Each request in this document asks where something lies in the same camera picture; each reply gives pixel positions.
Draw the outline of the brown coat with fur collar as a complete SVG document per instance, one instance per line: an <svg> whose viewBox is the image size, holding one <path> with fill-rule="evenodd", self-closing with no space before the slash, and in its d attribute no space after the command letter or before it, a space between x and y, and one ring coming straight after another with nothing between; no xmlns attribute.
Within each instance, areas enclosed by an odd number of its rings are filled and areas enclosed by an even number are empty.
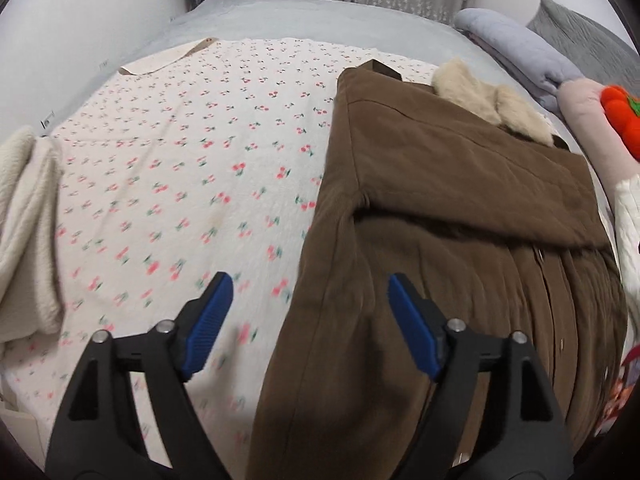
<svg viewBox="0 0 640 480"><path fill-rule="evenodd" d="M472 330L526 333L570 440L592 436L628 310L585 159L364 64L337 81L326 168L262 385L248 478L392 474L433 393L390 310L395 273Z"/></svg>

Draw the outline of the cream fleece garment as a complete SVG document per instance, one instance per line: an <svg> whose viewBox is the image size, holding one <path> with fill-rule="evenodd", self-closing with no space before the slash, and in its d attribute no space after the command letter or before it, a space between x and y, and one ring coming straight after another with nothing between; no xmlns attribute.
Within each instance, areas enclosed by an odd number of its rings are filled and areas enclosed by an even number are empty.
<svg viewBox="0 0 640 480"><path fill-rule="evenodd" d="M1 341L54 334L62 307L54 232L61 165L55 143L32 128L1 144Z"/></svg>

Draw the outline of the white quilted jacket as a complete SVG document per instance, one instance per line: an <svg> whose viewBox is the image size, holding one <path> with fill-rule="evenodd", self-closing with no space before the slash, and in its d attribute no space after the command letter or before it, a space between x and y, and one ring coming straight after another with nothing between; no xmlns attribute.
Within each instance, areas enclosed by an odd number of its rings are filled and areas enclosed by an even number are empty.
<svg viewBox="0 0 640 480"><path fill-rule="evenodd" d="M630 315L639 325L640 301L640 180L638 174L620 181L615 189L615 235L620 278Z"/></svg>

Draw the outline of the cherry print blanket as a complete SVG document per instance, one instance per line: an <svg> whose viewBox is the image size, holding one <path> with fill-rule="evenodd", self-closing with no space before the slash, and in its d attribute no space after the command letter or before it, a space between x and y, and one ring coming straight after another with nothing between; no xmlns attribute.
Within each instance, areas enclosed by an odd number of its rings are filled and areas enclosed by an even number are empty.
<svg viewBox="0 0 640 480"><path fill-rule="evenodd" d="M2 372L41 442L90 336L173 318L219 271L234 300L194 408L235 476L323 178L337 78L377 60L426 84L434 66L308 39L218 40L158 72L115 75L54 130L64 320L6 349Z"/></svg>

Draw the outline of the orange pumpkin cushion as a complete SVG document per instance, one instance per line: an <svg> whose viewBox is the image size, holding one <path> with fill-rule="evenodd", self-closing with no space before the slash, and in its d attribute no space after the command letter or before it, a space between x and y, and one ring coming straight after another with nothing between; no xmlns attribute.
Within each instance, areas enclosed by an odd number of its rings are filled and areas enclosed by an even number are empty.
<svg viewBox="0 0 640 480"><path fill-rule="evenodd" d="M635 160L640 157L639 99L620 86L602 90L600 103L605 116Z"/></svg>

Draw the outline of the pink pillow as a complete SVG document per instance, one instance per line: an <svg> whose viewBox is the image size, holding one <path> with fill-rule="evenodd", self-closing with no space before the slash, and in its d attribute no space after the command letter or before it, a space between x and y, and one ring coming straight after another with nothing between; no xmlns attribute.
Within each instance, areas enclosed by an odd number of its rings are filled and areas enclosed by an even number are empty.
<svg viewBox="0 0 640 480"><path fill-rule="evenodd" d="M603 84L580 78L563 82L556 99L568 128L612 202L616 185L638 174L639 163L605 116L600 101L603 90Z"/></svg>

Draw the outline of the folded blue blanket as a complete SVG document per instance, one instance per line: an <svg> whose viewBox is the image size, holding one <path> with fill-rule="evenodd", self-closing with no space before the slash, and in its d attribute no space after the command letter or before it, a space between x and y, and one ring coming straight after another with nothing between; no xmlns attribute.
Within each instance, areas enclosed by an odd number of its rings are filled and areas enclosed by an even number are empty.
<svg viewBox="0 0 640 480"><path fill-rule="evenodd" d="M558 90L582 72L544 38L512 18L488 9L467 8L454 28L490 54L546 110L559 114Z"/></svg>

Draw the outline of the grey quilted pillow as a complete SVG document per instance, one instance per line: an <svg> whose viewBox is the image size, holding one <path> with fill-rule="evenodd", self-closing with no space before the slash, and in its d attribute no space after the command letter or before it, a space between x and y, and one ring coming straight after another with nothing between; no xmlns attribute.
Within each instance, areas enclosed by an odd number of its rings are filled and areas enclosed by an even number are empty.
<svg viewBox="0 0 640 480"><path fill-rule="evenodd" d="M554 0L539 0L527 28L572 61L582 74L604 84L617 84L639 96L639 55L591 18Z"/></svg>

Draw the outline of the light blue bed sheet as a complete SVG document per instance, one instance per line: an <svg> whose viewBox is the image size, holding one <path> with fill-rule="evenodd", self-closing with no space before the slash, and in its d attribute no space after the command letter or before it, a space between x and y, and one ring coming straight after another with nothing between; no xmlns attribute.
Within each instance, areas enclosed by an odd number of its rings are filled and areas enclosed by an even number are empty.
<svg viewBox="0 0 640 480"><path fill-rule="evenodd" d="M144 48L141 56L151 64L148 72L135 73L128 62L122 62L113 76L141 76L158 72L218 40L285 38L374 49L430 63L434 66L434 73L425 85L441 99L434 90L438 71L447 62L460 60L476 79L494 87L508 87L523 101L529 100L527 90L497 61L462 32L449 25L373 6L326 0L207 0L175 21L168 30L166 39L155 40ZM421 84L405 80L397 70L380 61L370 60L358 66L364 64L371 65L378 73L412 84ZM573 133L546 110L537 110L536 115L551 130L550 144L537 143L505 126L493 126L518 139L544 146L552 145L582 156L590 172L601 217L608 211L608 199Z"/></svg>

